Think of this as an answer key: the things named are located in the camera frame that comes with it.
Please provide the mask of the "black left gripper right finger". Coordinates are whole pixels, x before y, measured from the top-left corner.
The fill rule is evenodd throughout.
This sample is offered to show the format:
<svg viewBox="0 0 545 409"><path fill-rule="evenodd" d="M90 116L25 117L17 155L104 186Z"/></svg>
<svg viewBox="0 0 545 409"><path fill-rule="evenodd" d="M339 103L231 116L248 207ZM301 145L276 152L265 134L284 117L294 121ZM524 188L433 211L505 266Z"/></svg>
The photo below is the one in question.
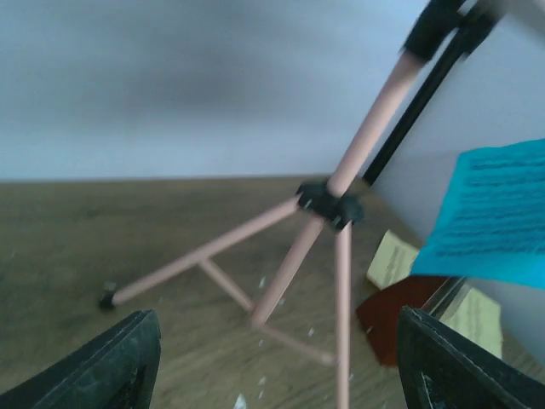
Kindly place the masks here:
<svg viewBox="0 0 545 409"><path fill-rule="evenodd" d="M542 383L418 308L401 309L397 335L410 409L544 407Z"/></svg>

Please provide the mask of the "pink tripod music stand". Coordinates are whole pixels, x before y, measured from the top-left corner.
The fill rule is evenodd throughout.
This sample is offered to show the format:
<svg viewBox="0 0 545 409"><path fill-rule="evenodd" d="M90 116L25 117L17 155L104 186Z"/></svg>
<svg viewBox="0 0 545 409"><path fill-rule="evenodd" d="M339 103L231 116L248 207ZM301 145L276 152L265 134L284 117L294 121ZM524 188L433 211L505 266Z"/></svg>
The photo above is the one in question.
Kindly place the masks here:
<svg viewBox="0 0 545 409"><path fill-rule="evenodd" d="M350 375L352 226L363 217L361 205L347 190L415 82L417 74L433 58L445 38L454 30L462 31L472 26L492 26L504 14L504 6L502 1L478 1L468 12L463 13L460 1L429 2L413 25L404 42L399 60L357 134L327 181L302 183L294 198L248 220L132 284L120 290L108 291L101 298L100 307L115 308L167 279L197 266L243 310L251 314L253 327L325 366L336 366L336 403L340 408L347 408ZM259 302L252 302L250 297L212 262L211 257L292 216L298 210L309 212L311 219L291 246L262 299ZM314 349L266 324L325 226L331 226L336 231L336 354Z"/></svg>

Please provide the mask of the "blue sheet music booklet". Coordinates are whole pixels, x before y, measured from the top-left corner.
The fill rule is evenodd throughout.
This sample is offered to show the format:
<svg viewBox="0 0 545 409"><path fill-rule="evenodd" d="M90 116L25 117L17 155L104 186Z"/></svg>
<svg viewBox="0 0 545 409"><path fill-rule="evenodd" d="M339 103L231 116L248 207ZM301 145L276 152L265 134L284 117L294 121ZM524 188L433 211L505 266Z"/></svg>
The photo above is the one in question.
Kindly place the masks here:
<svg viewBox="0 0 545 409"><path fill-rule="evenodd" d="M544 141L459 155L411 274L544 287Z"/></svg>

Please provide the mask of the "red-brown wooden metronome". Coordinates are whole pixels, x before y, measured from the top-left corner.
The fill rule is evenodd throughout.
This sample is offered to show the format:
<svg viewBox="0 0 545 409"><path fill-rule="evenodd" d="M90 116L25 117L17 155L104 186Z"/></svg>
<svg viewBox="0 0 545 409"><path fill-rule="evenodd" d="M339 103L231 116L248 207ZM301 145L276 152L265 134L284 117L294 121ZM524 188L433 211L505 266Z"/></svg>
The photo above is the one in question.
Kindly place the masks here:
<svg viewBox="0 0 545 409"><path fill-rule="evenodd" d="M447 279L410 276L379 290L356 308L359 325L381 366L398 366L397 324L402 307L421 308Z"/></svg>

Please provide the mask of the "yellow sheet music page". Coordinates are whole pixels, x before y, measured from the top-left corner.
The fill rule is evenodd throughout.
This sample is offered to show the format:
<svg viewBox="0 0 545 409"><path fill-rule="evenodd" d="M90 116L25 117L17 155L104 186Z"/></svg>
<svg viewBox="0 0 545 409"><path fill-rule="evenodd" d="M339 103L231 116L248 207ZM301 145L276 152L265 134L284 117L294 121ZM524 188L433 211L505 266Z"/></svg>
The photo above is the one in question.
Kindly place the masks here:
<svg viewBox="0 0 545 409"><path fill-rule="evenodd" d="M356 309L359 324L379 363L397 365L396 342L403 307L419 308L440 323L502 358L501 306L464 278L410 273L419 250L388 230L366 279L376 288Z"/></svg>

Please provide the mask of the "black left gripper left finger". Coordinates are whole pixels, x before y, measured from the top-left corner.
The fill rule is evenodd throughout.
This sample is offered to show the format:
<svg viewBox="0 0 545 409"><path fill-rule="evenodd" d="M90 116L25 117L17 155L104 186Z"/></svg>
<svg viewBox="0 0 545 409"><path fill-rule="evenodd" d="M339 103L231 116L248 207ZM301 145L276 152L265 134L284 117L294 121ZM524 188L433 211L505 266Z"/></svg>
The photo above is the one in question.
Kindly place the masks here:
<svg viewBox="0 0 545 409"><path fill-rule="evenodd" d="M157 314L139 310L1 394L1 407L148 408L160 357Z"/></svg>

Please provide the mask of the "clear plastic metronome cover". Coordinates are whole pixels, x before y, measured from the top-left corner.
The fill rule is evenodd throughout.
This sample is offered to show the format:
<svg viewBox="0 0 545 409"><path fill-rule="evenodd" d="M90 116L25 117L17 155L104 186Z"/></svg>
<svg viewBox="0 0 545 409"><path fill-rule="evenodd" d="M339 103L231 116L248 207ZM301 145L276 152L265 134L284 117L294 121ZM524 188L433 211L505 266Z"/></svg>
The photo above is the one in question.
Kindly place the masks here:
<svg viewBox="0 0 545 409"><path fill-rule="evenodd" d="M469 291L467 279L462 277L448 278L423 304L422 310L440 320L450 305L455 309L460 305Z"/></svg>

